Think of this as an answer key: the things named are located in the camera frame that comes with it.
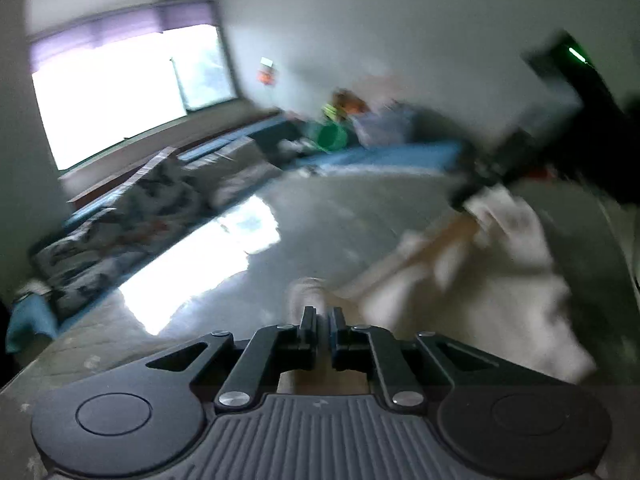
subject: window pane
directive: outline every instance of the window pane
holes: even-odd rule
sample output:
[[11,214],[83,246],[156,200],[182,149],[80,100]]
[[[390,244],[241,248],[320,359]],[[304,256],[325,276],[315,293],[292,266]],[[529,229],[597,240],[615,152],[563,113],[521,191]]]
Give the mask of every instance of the window pane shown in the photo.
[[145,34],[71,52],[33,74],[60,170],[186,114],[165,43]]
[[189,110],[236,97],[216,27],[194,25],[166,30],[163,35]]

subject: window sill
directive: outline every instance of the window sill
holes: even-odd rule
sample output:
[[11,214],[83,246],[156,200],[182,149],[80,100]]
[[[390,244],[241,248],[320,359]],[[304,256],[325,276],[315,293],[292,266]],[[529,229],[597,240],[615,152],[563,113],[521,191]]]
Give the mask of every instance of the window sill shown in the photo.
[[131,137],[65,171],[60,182],[78,209],[126,181],[163,148],[185,151],[274,113],[240,98],[219,103]]

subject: window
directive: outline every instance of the window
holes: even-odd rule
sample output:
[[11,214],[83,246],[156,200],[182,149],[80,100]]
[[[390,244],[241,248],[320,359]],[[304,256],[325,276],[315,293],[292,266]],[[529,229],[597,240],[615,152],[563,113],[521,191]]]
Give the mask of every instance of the window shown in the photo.
[[59,170],[236,97],[212,2],[83,22],[31,45],[33,84]]

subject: blue cloth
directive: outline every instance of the blue cloth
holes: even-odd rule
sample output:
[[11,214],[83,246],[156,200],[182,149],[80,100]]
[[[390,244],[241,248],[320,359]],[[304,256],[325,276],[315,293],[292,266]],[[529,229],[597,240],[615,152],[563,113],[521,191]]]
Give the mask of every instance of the blue cloth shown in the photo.
[[18,353],[29,344],[34,334],[57,338],[58,320],[43,297],[28,294],[14,304],[6,330],[6,352]]
[[443,140],[427,144],[400,144],[374,148],[350,148],[296,160],[294,166],[404,166],[445,171],[453,169],[465,149],[463,142]]

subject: window frame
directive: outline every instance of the window frame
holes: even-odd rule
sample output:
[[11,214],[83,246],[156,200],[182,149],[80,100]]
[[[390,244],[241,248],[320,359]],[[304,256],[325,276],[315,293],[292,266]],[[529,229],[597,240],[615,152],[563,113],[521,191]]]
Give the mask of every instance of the window frame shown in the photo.
[[[66,30],[69,30],[70,28],[78,27],[79,25],[85,25],[87,23],[91,23],[91,22],[94,22],[96,20],[100,20],[101,18],[106,18],[106,17],[109,17],[109,16],[117,16],[118,14],[131,12],[132,10],[153,9],[153,8],[157,8],[157,7],[161,7],[161,6],[165,6],[165,5],[170,5],[170,4],[203,3],[203,2],[210,5],[211,12],[215,16],[218,16],[218,17],[220,16],[220,14],[218,12],[217,5],[216,5],[216,0],[159,0],[159,1],[153,2],[151,4],[123,7],[121,9],[110,10],[108,12],[100,12],[98,14],[92,14],[91,16],[85,16],[83,18],[79,18],[78,20],[73,20],[71,22],[66,22],[63,25],[59,25],[57,27],[44,30],[43,32],[40,32],[38,34],[34,34],[33,36],[31,36],[28,39],[28,44],[31,47],[31,45],[33,43],[36,43],[39,40],[43,40],[45,38],[48,38],[49,36],[53,36],[53,35],[58,34],[60,32],[64,32]],[[161,17],[162,24],[164,25],[164,13],[161,12],[160,13],[160,17]],[[68,168],[65,168],[64,170],[58,170],[59,176],[62,176],[64,174],[68,173],[69,171],[76,170],[80,166],[83,166],[83,165],[85,165],[85,164],[87,164],[87,163],[89,163],[89,162],[91,162],[93,160],[97,160],[98,158],[100,158],[101,156],[105,155],[106,153],[111,153],[114,150],[122,149],[124,146],[127,146],[127,145],[131,144],[132,142],[136,142],[137,138],[140,138],[142,136],[146,137],[148,135],[155,135],[157,132],[153,132],[153,133],[151,133],[151,132],[153,130],[156,130],[157,128],[160,128],[162,130],[164,128],[170,128],[170,127],[174,126],[175,123],[180,123],[181,121],[188,120],[194,114],[199,114],[200,112],[203,112],[204,110],[211,110],[212,108],[215,108],[217,106],[225,105],[226,103],[229,103],[229,102],[232,102],[232,101],[244,99],[244,96],[242,95],[242,93],[240,91],[240,87],[238,85],[238,80],[237,80],[237,77],[236,77],[236,70],[234,69],[234,65],[233,65],[233,62],[232,62],[232,57],[230,56],[230,53],[229,53],[228,44],[226,42],[226,37],[225,37],[224,30],[223,30],[223,24],[221,23],[221,20],[218,18],[218,24],[217,25],[212,25],[212,26],[216,27],[216,31],[217,31],[217,34],[218,34],[218,40],[220,42],[220,49],[222,50],[222,56],[225,59],[226,72],[227,72],[227,75],[228,75],[228,78],[229,78],[229,83],[231,85],[232,91],[235,94],[235,97],[231,97],[229,99],[224,99],[222,101],[217,101],[215,103],[212,103],[210,105],[204,106],[202,108],[198,108],[196,110],[190,109],[187,106],[186,99],[184,97],[184,92],[182,90],[182,83],[180,82],[180,76],[178,75],[177,70],[175,69],[175,63],[174,63],[174,59],[172,57],[172,58],[170,58],[170,60],[171,60],[171,63],[173,65],[173,67],[174,67],[175,80],[176,80],[176,83],[178,85],[178,89],[180,91],[180,99],[182,101],[182,106],[184,107],[185,115],[183,117],[178,117],[178,118],[173,119],[171,121],[168,121],[166,123],[158,124],[157,126],[154,126],[153,128],[149,128],[148,130],[144,130],[143,132],[140,132],[140,133],[135,134],[133,136],[126,137],[126,138],[120,140],[119,142],[116,142],[115,144],[112,144],[111,146],[108,146],[108,147],[104,148],[103,150],[100,150],[99,152],[96,152],[93,155],[88,156],[87,158],[84,158],[83,160],[80,160],[79,162],[75,163],[72,166],[69,166]]]

